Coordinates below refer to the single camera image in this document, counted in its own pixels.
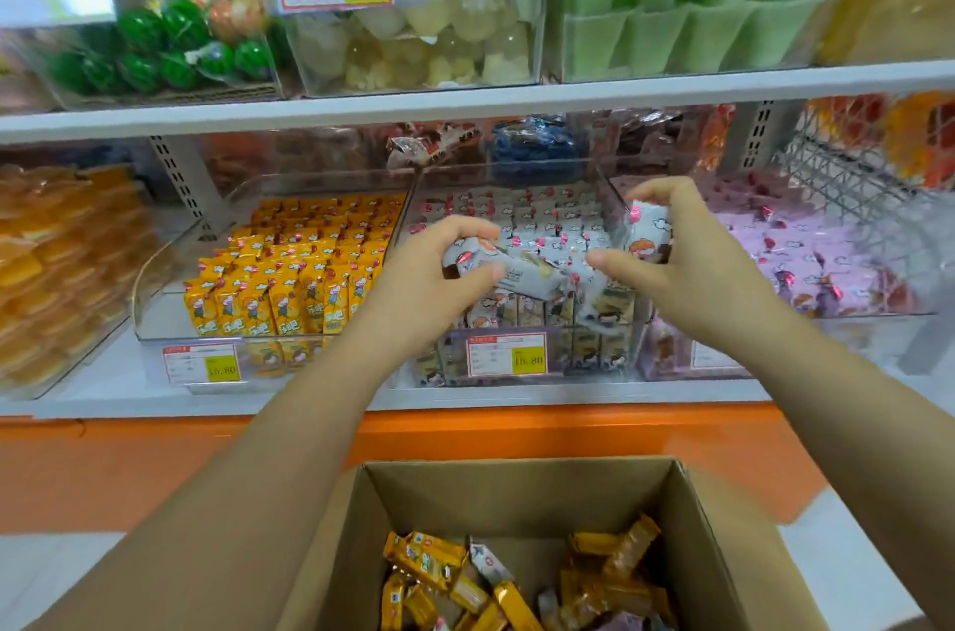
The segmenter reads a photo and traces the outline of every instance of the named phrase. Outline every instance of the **forearm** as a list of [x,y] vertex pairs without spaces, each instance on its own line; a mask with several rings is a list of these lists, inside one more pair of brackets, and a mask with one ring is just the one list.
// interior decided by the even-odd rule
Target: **forearm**
[[737,359],[925,613],[955,628],[955,419],[792,313]]
[[391,370],[356,341],[334,342],[35,628],[271,628]]

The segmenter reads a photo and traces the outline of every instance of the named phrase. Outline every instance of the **finger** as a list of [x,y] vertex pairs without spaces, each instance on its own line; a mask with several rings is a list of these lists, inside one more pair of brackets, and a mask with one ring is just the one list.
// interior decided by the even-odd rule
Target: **finger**
[[447,301],[461,311],[474,304],[478,299],[487,295],[495,288],[497,282],[507,274],[507,266],[495,261],[482,264],[457,279],[448,279],[444,282],[444,291]]
[[686,176],[653,178],[645,181],[627,192],[627,201],[648,201],[670,206],[673,209],[674,220],[679,220],[677,216],[692,214],[695,211],[702,210],[709,213],[703,196],[696,187],[696,182]]
[[460,238],[486,238],[495,241],[500,237],[500,226],[495,226],[483,218],[471,216],[448,216],[442,218],[434,226],[430,226],[420,233],[417,238],[419,246],[424,251],[444,253],[455,241]]
[[594,249],[586,253],[587,262],[610,278],[633,287],[651,299],[666,285],[667,269],[617,249]]

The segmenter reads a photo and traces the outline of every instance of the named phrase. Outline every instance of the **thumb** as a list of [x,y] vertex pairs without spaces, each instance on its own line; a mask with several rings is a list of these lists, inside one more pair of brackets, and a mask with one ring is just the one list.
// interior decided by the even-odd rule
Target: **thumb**
[[666,269],[658,264],[640,261],[636,256],[617,249],[594,249],[588,251],[587,262],[610,278],[633,287],[653,299],[666,282]]
[[507,274],[507,266],[500,262],[482,264],[457,279],[445,282],[449,301],[458,309],[471,306],[497,285]]

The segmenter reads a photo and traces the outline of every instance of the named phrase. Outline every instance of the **orange base board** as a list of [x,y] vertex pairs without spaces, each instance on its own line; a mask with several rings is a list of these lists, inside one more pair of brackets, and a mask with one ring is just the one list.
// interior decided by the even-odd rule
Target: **orange base board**
[[[0,533],[129,530],[249,420],[0,420]],[[777,522],[826,485],[770,403],[370,412],[349,465],[644,454],[734,479]]]

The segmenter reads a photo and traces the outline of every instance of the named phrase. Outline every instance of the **person's left hand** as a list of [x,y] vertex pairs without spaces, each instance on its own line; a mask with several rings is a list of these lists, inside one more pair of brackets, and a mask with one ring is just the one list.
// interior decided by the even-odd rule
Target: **person's left hand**
[[392,250],[345,334],[360,335],[369,351],[387,353],[395,365],[423,352],[507,273],[504,264],[492,263],[444,278],[444,252],[471,236],[494,241],[500,228],[481,218],[449,216]]

